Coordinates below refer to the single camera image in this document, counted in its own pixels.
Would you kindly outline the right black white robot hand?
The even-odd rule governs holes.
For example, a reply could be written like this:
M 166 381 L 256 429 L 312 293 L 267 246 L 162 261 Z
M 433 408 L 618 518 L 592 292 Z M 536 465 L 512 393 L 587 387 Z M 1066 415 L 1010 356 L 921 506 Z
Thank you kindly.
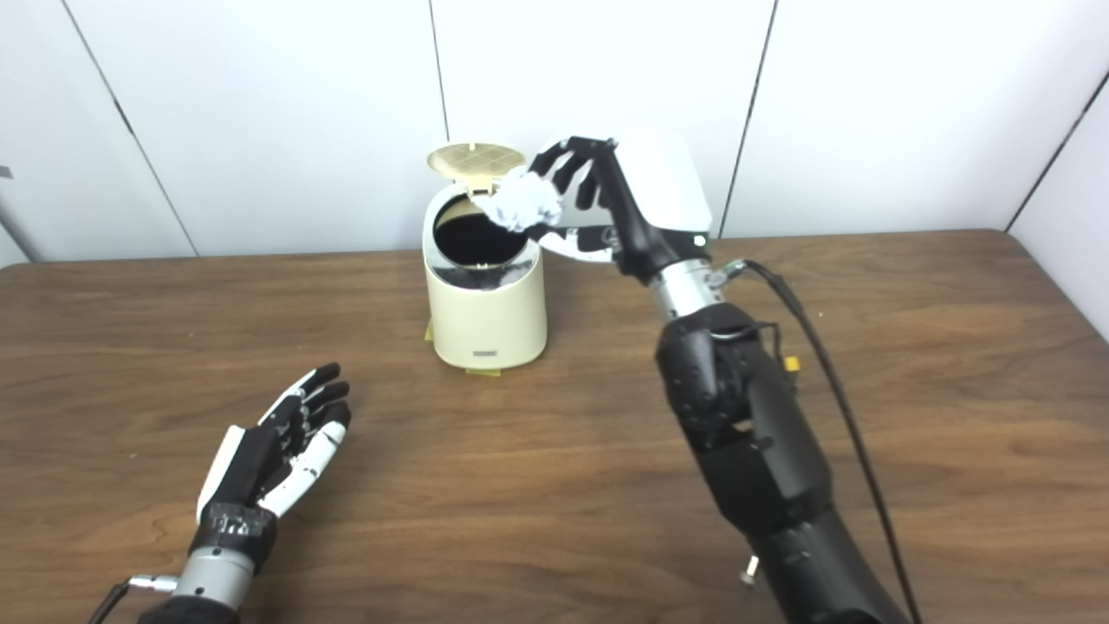
M 710 260 L 713 214 L 690 150 L 676 134 L 633 132 L 623 139 L 558 140 L 532 158 L 527 173 L 563 200 L 579 175 L 574 209 L 606 209 L 606 226 L 523 229 L 547 250 L 574 260 L 613 262 L 647 285 L 671 265 Z

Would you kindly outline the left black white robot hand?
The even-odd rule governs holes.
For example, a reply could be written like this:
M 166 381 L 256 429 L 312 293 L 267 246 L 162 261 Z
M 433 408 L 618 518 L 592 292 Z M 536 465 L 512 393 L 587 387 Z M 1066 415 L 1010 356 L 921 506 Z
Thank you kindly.
M 189 548 L 246 556 L 257 575 L 277 525 L 321 479 L 350 427 L 340 364 L 321 365 L 278 395 L 251 427 L 230 426 L 211 462 Z

